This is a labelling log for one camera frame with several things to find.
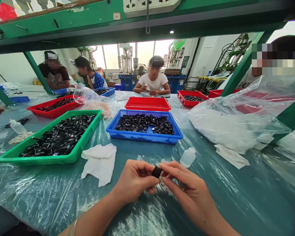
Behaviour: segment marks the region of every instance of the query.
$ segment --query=plastic squeeze bottle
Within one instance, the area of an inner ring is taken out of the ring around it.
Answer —
[[[23,16],[25,15],[25,12],[22,11],[16,0],[12,0],[13,6],[14,6],[14,12],[16,13],[17,16]]]
[[[10,119],[10,127],[17,133],[22,134],[26,132],[26,129],[20,122],[16,122],[15,120]]]
[[[34,12],[39,12],[43,10],[42,7],[38,4],[37,0],[31,0],[30,5],[32,6]]]
[[[53,7],[54,7],[54,5],[53,5],[52,1],[48,0],[47,1],[47,8],[50,9],[50,8],[53,8]]]
[[[194,159],[196,159],[196,150],[193,147],[190,147],[188,150],[184,151],[182,157],[180,158],[180,164],[186,168],[189,168]]]

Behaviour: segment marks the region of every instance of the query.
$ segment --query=bracelet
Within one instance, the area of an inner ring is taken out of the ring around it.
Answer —
[[[76,224],[78,223],[78,220],[81,218],[81,216],[82,216],[83,214],[84,214],[84,213],[81,213],[81,214],[75,219],[75,221],[73,222],[72,227],[70,228],[70,231],[69,231],[68,236],[75,236],[75,227],[76,227]]]
[[[59,83],[56,84],[53,80],[52,80],[52,82],[53,82],[55,85],[59,85]]]

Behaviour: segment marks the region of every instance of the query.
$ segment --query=plastic table cover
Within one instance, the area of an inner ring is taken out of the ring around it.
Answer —
[[[36,132],[52,120],[34,116],[26,107],[54,99],[41,86],[23,86],[18,91],[32,94],[31,101],[8,107],[0,116],[0,155],[12,148],[8,141],[16,134],[5,129],[10,118],[29,117],[25,128]],[[116,91],[109,98],[115,109],[123,108],[125,95],[133,92]],[[241,235],[295,235],[295,162],[273,149],[262,153],[249,150],[245,155],[251,166],[238,170],[215,151],[213,144],[193,128],[188,120],[189,108],[176,94],[168,99],[175,121],[184,138],[176,145],[111,139],[106,133],[109,120],[102,119],[85,149],[97,144],[117,146],[111,183],[98,188],[98,179],[87,176],[81,180],[86,160],[74,164],[25,166],[0,164],[0,206],[43,235],[57,235],[74,219],[87,211],[110,192],[117,183],[128,159],[138,155],[151,164],[180,160],[184,150],[196,149],[196,160],[190,170],[205,180],[223,217]],[[125,206],[113,219],[106,235],[204,235],[189,220],[166,187],[157,187],[157,194],[142,194]]]

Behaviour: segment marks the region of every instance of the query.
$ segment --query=green plastic tray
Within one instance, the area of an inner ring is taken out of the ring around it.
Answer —
[[[20,153],[22,153],[26,147],[34,144],[37,140],[32,139],[32,136],[42,138],[43,133],[46,131],[51,131],[53,126],[59,124],[61,120],[65,120],[69,117],[76,115],[97,115],[89,127],[86,129],[84,134],[81,136],[80,140],[75,145],[74,149],[68,155],[62,156],[38,156],[38,157],[18,157]],[[5,154],[0,156],[0,163],[14,163],[18,165],[50,165],[50,164],[68,164],[74,163],[78,160],[82,151],[91,135],[93,134],[96,126],[100,122],[102,118],[101,110],[74,110],[68,111],[63,115],[59,116],[49,125],[42,128],[40,131],[36,132],[23,142],[19,143],[17,146],[13,147],[11,150],[7,151]]]

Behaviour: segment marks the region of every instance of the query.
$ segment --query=black t-shirt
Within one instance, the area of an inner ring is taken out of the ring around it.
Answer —
[[[68,73],[67,69],[64,66],[59,67],[56,70],[51,70],[50,67],[47,64],[41,63],[41,64],[38,65],[38,67],[39,67],[40,71],[42,72],[42,74],[43,74],[43,76],[45,78],[48,78],[48,74],[50,72],[54,76],[56,74],[61,74],[63,81],[70,80],[69,73]]]

